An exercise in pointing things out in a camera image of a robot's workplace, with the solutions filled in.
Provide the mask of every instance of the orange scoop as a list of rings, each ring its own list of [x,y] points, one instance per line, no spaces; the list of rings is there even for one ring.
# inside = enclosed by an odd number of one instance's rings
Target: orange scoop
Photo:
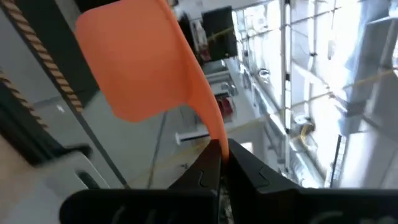
[[[227,161],[217,102],[166,1],[124,0],[87,11],[76,38],[117,117],[140,121],[188,104]]]

